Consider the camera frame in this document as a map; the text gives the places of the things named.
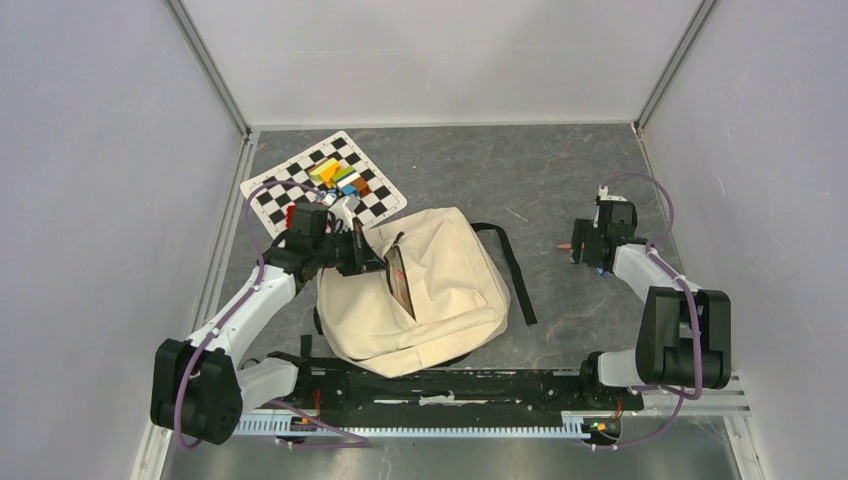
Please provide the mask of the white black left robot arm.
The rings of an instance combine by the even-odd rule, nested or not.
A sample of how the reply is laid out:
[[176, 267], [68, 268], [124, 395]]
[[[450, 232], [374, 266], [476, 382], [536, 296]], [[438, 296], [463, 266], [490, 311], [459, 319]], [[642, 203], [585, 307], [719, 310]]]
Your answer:
[[281, 399], [306, 405], [313, 379], [296, 360], [271, 357], [240, 369], [247, 348], [272, 317], [325, 269], [344, 276], [384, 267], [348, 201], [301, 203], [287, 227], [261, 250], [245, 284], [210, 320], [184, 340], [167, 339], [154, 356], [151, 422], [178, 440], [220, 445], [243, 415]]

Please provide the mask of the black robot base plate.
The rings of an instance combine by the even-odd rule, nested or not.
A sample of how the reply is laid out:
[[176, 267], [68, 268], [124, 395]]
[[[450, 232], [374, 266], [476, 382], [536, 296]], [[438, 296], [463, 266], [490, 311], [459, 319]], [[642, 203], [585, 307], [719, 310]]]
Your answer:
[[337, 427], [555, 427], [564, 412], [640, 412], [643, 399], [574, 370], [426, 369], [385, 378], [313, 358], [286, 401]]

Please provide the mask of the beige canvas backpack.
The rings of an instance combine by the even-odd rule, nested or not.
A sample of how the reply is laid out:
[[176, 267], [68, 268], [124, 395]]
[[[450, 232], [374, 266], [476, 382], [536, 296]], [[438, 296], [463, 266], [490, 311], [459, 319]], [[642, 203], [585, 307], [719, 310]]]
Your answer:
[[506, 230], [456, 207], [427, 209], [365, 233], [382, 266], [317, 277], [317, 324], [333, 353], [386, 378], [446, 366], [507, 330], [516, 302], [538, 319]]

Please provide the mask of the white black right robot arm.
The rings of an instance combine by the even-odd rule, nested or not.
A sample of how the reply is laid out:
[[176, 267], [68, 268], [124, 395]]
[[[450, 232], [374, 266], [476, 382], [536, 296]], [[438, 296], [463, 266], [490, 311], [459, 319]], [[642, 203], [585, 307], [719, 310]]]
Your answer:
[[571, 257], [624, 282], [642, 301], [634, 347], [593, 352], [581, 364], [580, 400], [591, 408], [612, 401], [618, 388], [662, 388], [696, 399], [724, 388], [732, 373], [731, 300], [687, 280], [636, 235], [635, 205], [600, 194], [591, 219], [577, 219]]

